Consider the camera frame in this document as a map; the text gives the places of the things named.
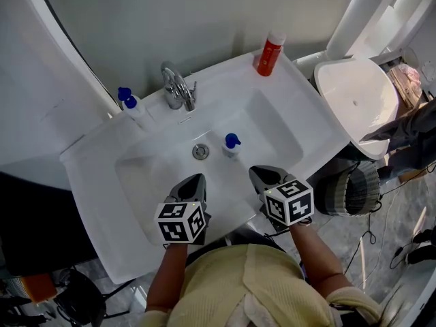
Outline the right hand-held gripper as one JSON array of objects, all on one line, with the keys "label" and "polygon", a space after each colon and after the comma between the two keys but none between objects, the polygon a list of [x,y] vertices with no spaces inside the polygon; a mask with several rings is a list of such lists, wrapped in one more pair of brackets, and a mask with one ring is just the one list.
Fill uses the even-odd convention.
[{"label": "right hand-held gripper", "polygon": [[299,223],[309,225],[314,214],[313,188],[282,168],[257,165],[249,168],[249,178],[262,203],[260,212],[276,232]]}]

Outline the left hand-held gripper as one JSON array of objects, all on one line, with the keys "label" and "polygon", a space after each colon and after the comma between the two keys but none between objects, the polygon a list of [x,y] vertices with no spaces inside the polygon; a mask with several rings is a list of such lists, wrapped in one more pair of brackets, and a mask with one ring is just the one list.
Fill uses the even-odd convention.
[{"label": "left hand-held gripper", "polygon": [[175,185],[155,213],[161,241],[203,245],[211,216],[206,212],[206,178],[194,174]]}]

